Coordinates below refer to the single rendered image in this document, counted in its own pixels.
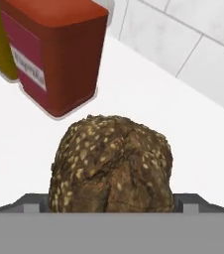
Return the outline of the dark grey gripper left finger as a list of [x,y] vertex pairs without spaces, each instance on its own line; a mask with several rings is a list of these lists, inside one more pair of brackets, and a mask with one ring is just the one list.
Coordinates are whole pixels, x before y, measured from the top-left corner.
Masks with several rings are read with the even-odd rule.
[[49,211],[49,196],[46,193],[26,193],[15,202],[0,206],[2,213],[43,213]]

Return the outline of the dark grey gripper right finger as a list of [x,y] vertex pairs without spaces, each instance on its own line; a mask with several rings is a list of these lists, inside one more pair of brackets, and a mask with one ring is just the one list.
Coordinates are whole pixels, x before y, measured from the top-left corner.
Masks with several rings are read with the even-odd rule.
[[197,193],[175,193],[174,212],[224,213],[224,207],[206,201]]

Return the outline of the brown seeded bread loaf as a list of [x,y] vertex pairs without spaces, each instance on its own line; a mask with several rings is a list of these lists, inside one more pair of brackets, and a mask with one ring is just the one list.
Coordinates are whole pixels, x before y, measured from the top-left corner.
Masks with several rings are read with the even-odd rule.
[[61,138],[49,188],[51,212],[171,212],[170,144],[118,115],[89,115]]

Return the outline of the red box with white label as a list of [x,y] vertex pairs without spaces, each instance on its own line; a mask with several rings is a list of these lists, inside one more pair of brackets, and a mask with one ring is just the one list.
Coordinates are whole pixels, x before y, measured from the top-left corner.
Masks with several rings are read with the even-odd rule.
[[25,92],[61,117],[95,92],[109,12],[93,0],[0,0]]

